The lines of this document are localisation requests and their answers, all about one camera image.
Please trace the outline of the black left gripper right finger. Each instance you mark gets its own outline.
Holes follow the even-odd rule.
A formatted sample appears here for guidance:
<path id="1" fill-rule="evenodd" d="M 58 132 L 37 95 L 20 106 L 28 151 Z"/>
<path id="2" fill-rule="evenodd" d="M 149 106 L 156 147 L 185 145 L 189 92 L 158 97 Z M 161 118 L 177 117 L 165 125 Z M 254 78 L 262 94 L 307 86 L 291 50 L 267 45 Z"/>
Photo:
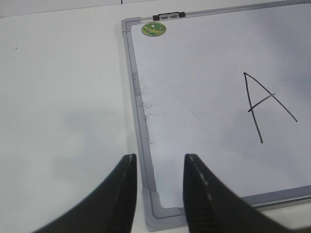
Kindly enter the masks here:
<path id="1" fill-rule="evenodd" d="M 196 154 L 186 154 L 183 202 L 191 233 L 290 233 L 227 188 Z"/>

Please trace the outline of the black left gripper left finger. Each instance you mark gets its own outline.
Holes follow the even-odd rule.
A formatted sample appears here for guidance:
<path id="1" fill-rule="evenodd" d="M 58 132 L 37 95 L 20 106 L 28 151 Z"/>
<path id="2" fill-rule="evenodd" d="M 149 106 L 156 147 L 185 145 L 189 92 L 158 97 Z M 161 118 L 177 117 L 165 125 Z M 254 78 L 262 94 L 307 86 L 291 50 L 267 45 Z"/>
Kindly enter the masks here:
<path id="1" fill-rule="evenodd" d="M 129 233 L 137 203 L 137 157 L 125 155 L 85 199 L 38 233 Z"/>

